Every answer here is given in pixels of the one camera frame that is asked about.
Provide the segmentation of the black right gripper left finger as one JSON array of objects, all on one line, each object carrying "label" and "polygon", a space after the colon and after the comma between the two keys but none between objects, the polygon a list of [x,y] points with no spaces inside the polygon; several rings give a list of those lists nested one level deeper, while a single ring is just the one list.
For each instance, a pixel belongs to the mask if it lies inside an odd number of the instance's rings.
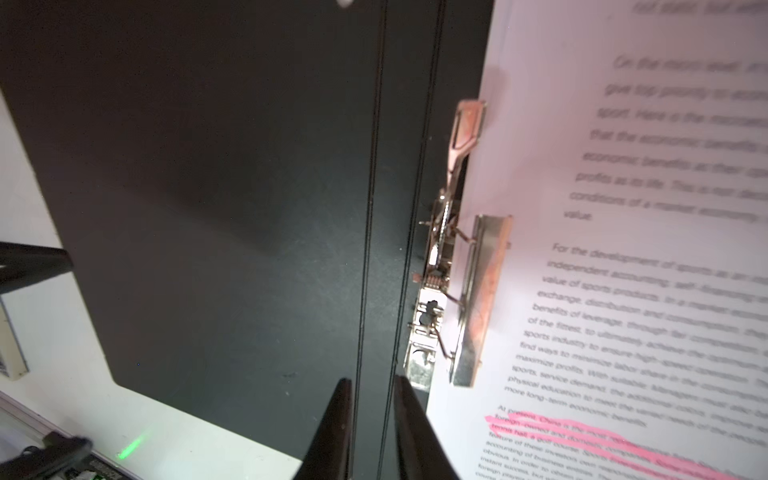
[{"label": "black right gripper left finger", "polygon": [[349,478],[352,438],[352,380],[338,381],[294,480]]}]

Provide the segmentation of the printed paper files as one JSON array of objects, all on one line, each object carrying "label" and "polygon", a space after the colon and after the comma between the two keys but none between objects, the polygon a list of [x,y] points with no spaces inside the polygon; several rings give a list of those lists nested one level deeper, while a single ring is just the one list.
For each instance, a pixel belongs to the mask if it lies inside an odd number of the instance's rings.
[{"label": "printed paper files", "polygon": [[767,5],[498,1],[460,228],[508,217],[462,479],[767,475]]}]

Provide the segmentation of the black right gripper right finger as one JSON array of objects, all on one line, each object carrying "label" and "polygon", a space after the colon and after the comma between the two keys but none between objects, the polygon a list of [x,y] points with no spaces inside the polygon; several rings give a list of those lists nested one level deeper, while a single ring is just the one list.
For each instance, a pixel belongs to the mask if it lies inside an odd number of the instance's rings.
[{"label": "black right gripper right finger", "polygon": [[394,377],[398,469],[404,480],[458,480],[409,380]]}]

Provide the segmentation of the blue file folder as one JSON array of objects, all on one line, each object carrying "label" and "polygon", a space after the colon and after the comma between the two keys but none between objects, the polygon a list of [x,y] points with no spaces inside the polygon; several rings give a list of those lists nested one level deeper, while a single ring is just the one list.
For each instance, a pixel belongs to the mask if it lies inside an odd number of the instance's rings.
[{"label": "blue file folder", "polygon": [[392,379],[478,94],[490,1],[5,1],[1,89],[147,477],[151,399],[300,458],[341,378],[352,475],[397,477]]}]

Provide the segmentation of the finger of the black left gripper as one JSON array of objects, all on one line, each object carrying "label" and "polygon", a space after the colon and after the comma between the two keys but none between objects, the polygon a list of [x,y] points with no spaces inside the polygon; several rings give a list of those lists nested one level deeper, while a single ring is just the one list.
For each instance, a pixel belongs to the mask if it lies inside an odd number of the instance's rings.
[{"label": "finger of the black left gripper", "polygon": [[72,269],[72,259],[64,249],[1,243],[2,294],[69,273]]}]

